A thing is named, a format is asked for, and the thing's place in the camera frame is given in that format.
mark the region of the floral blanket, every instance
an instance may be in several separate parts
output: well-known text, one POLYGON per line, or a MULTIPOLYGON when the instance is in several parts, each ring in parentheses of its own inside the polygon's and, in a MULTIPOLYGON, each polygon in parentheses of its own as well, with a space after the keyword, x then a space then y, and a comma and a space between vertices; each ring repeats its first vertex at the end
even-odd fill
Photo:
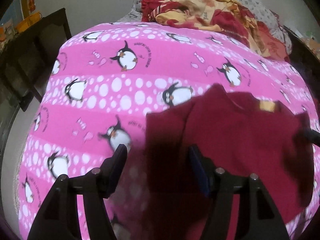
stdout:
POLYGON ((223 33, 270 56, 254 15, 237 0, 142 0, 142 21, 223 33))

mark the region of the metal screw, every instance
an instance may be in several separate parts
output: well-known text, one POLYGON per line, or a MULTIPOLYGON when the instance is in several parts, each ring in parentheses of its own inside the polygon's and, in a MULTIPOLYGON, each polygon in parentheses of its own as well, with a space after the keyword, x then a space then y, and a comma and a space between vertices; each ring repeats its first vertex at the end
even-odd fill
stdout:
POLYGON ((255 173, 251 173, 250 174, 250 178, 253 179, 253 180, 257 180, 259 178, 259 176, 255 173))
POLYGON ((91 172, 92 172, 93 174, 99 174, 99 173, 100 173, 100 168, 93 168, 93 169, 91 170, 91 172))
POLYGON ((66 178, 67 178, 67 176, 65 174, 62 174, 62 175, 59 176, 60 180, 65 180, 66 178))
POLYGON ((216 168, 216 173, 223 174, 224 173, 224 169, 223 168, 216 168))

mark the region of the white polka dot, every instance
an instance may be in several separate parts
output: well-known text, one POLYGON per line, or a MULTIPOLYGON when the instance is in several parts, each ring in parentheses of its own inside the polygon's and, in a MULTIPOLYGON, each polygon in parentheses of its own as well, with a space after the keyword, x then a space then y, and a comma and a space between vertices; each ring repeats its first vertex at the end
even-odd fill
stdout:
POLYGON ((147 97, 147 103, 151 104, 152 103, 152 97, 147 97))
POLYGON ((129 96, 125 95, 120 100, 120 106, 123 110, 128 110, 131 107, 131 99, 129 96))
POLYGON ((78 157, 78 155, 76 155, 76 156, 73 157, 73 163, 74 163, 75 165, 77 165, 78 162, 79 162, 79 157, 78 157))
POLYGON ((145 101, 145 95, 143 91, 137 91, 136 94, 134 95, 134 101, 138 105, 142 105, 145 101))
POLYGON ((142 193, 142 188, 138 184, 131 184, 129 187, 130 195, 134 198, 137 199, 141 196, 142 193))
POLYGON ((81 168, 80 174, 81 174, 81 175, 84 175, 84 174, 85 174, 85 167, 82 167, 82 168, 81 168))
POLYGON ((118 92, 121 89, 122 82, 120 78, 115 78, 111 84, 111 88, 114 92, 118 92))
POLYGON ((100 107, 101 109, 103 109, 103 108, 105 108, 106 104, 107 104, 107 102, 106 102, 106 100, 103 98, 103 99, 101 99, 100 102, 99 102, 99 107, 100 107))
POLYGON ((138 34, 139 34, 138 31, 132 32, 132 33, 130 33, 130 37, 135 37, 135 36, 137 36, 138 34))
POLYGON ((141 87, 143 86, 143 80, 142 80, 141 78, 138 78, 138 79, 136 80, 136 86, 137 86, 138 88, 141 88, 141 87))
POLYGON ((81 108, 83 106, 83 102, 77 101, 77 108, 81 108))
POLYGON ((146 107, 145 109, 143 109, 143 114, 146 115, 147 113, 150 113, 151 109, 149 107, 146 107))
POLYGON ((124 83, 125 83, 126 86, 130 86, 131 85, 131 80, 130 79, 126 79, 124 83))
POLYGON ((84 154, 82 155, 82 162, 83 162, 84 164, 87 164, 87 163, 89 162, 89 160, 90 160, 90 156, 84 153, 84 154))
POLYGON ((65 84, 69 84, 70 82, 71 82, 71 78, 66 77, 66 78, 64 79, 64 83, 65 83, 65 84))
POLYGON ((100 89, 99 89, 99 95, 102 97, 105 97, 108 94, 108 86, 107 84, 103 84, 101 85, 100 89))
POLYGON ((167 82, 163 78, 158 78, 155 81, 157 88, 165 89, 167 87, 167 82))
POLYGON ((202 43, 198 43, 197 45, 198 45, 200 48, 205 48, 205 45, 202 44, 202 43))
POLYGON ((105 34, 105 35, 102 36, 101 40, 102 40, 102 41, 106 41, 107 39, 109 39, 109 37, 110 37, 110 34, 109 34, 109 33, 108 33, 108 34, 105 34))
POLYGON ((45 153, 50 153, 51 152, 51 146, 50 144, 46 143, 44 146, 43 146, 43 150, 45 153))
POLYGON ((25 217, 28 216, 29 212, 28 212, 28 207, 26 205, 22 206, 22 212, 23 212, 25 217))
POLYGON ((97 82, 101 82, 103 80, 103 76, 98 76, 97 77, 97 82))
POLYGON ((203 89, 202 89, 202 87, 199 87, 199 88, 198 88, 198 94, 199 94, 199 95, 202 95, 202 94, 203 94, 203 89))
POLYGON ((54 89, 54 91, 53 91, 52 96, 54 96, 54 97, 55 97, 57 94, 58 94, 58 89, 57 89, 57 88, 55 88, 55 89, 54 89))
POLYGON ((92 109, 97 103, 97 98, 95 96, 90 96, 87 102, 87 107, 92 109))
POLYGON ((36 164, 37 164, 37 162, 38 162, 38 158, 39 158, 39 155, 38 155, 38 153, 37 153, 37 152, 35 152, 35 153, 33 154, 33 158, 32 158, 32 160, 33 160, 33 164, 34 164, 34 165, 36 165, 36 164))

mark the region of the penguin print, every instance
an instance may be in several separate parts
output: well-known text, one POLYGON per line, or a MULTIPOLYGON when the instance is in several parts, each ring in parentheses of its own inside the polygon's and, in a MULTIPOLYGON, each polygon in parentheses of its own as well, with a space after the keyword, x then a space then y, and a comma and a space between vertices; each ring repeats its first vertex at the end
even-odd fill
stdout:
POLYGON ((236 45, 240 45, 239 41, 237 41, 237 40, 235 40, 235 39, 233 39, 233 38, 231 38, 231 37, 228 37, 228 36, 227 36, 227 38, 228 38, 228 40, 231 41, 232 43, 234 43, 234 44, 236 44, 236 45))
POLYGON ((177 35, 174 33, 167 33, 167 36, 174 39, 175 41, 179 41, 179 42, 183 41, 183 42, 192 43, 188 37, 180 36, 180 35, 177 35))
POLYGON ((291 101, 290 101, 289 97, 287 96, 287 94, 282 89, 280 89, 280 93, 283 94, 285 100, 287 100, 287 102, 289 104, 291 104, 291 101))
POLYGON ((146 25, 146 24, 139 24, 139 25, 135 25, 137 27, 149 27, 149 25, 146 25))
POLYGON ((290 68, 295 74, 299 74, 299 72, 293 66, 290 65, 290 68))
POLYGON ((267 65, 261 59, 259 59, 258 62, 264 68, 265 71, 269 71, 267 65))
POLYGON ((33 120, 33 122, 35 123, 35 127, 33 128, 34 131, 38 130, 40 121, 41 121, 41 114, 39 113, 37 115, 37 118, 33 120))
POLYGON ((70 103, 72 100, 83 101, 83 92, 85 89, 85 85, 87 83, 86 80, 77 81, 78 79, 73 80, 71 83, 66 85, 64 90, 65 95, 69 98, 70 103))
POLYGON ((162 99, 168 106, 182 104, 192 97, 192 87, 176 87, 178 84, 175 82, 162 93, 162 99))
POLYGON ((138 63, 138 58, 133 50, 129 49, 127 41, 124 48, 120 49, 117 56, 110 59, 116 60, 121 67, 121 71, 132 70, 138 63))
POLYGON ((304 94, 306 95, 306 97, 307 97, 309 100, 311 100, 310 95, 309 95, 308 92, 305 91, 304 94))
POLYGON ((60 60, 57 59, 53 64, 53 68, 52 68, 51 74, 55 75, 55 74, 57 74, 59 72, 59 70, 60 70, 60 60))
POLYGON ((30 187, 30 183, 28 182, 28 175, 26 175, 25 183, 22 182, 22 186, 23 186, 23 188, 25 190, 26 201, 28 203, 32 203, 33 199, 34 199, 34 196, 33 196, 33 193, 32 193, 31 187, 30 187))
POLYGON ((247 61, 245 58, 244 58, 243 60, 244 60, 250 67, 253 67, 255 70, 260 71, 256 65, 254 65, 254 64, 252 64, 251 62, 247 61))
POLYGON ((226 79, 230 83, 230 87, 239 86, 241 84, 241 75, 239 71, 227 60, 227 63, 222 65, 222 68, 217 68, 221 73, 224 73, 226 79))
POLYGON ((47 166, 52 176, 57 179, 61 174, 68 175, 68 156, 57 156, 58 152, 52 154, 47 161, 47 166))
POLYGON ((223 45, 223 43, 222 43, 221 41, 216 40, 212 35, 211 35, 210 38, 206 38, 206 39, 209 39, 209 40, 211 40, 211 41, 213 41, 213 42, 215 42, 215 43, 218 43, 218 44, 220 44, 220 45, 223 45))
POLYGON ((288 76, 286 76, 287 78, 286 78, 286 80, 287 80, 287 82, 289 82, 291 85, 294 85, 294 83, 292 82, 292 80, 288 77, 288 76))
POLYGON ((95 40, 95 41, 96 41, 101 33, 103 33, 103 31, 102 31, 102 32, 92 32, 92 33, 86 34, 86 35, 83 36, 82 38, 83 38, 84 41, 86 41, 86 42, 87 42, 88 40, 95 40))
POLYGON ((113 215, 110 223, 117 240, 130 240, 130 232, 119 222, 116 214, 113 215))
POLYGON ((119 144, 124 144, 129 153, 131 149, 130 135, 121 127, 121 122, 118 115, 116 115, 116 118, 116 125, 110 126, 107 130, 107 133, 99 133, 98 135, 100 138, 108 140, 108 143, 113 151, 118 148, 119 144))

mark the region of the bed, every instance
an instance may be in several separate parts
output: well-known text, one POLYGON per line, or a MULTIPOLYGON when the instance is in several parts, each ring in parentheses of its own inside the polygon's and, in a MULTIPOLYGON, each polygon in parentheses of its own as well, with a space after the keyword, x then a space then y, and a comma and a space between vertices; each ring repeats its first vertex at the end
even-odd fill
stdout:
MULTIPOLYGON (((275 15, 258 0, 239 1, 265 22, 290 54, 291 41, 275 15)), ((220 33, 140 22, 140 6, 141 0, 135 0, 118 22, 94 26, 60 48, 15 185, 24 239, 55 179, 99 167, 119 143, 129 151, 128 163, 116 192, 105 201, 107 212, 119 240, 151 239, 151 231, 137 226, 149 199, 141 154, 145 116, 202 95, 213 83, 227 92, 248 91, 261 100, 279 100, 294 114, 307 111, 311 128, 320 131, 311 92, 289 63, 264 59, 220 33), (168 55, 174 55, 170 63, 168 55), (170 91, 176 89, 183 92, 173 99, 170 91)), ((319 206, 319 148, 313 150, 313 196, 305 211, 286 225, 292 239, 319 206)), ((89 239, 80 197, 78 215, 82 238, 89 239)))

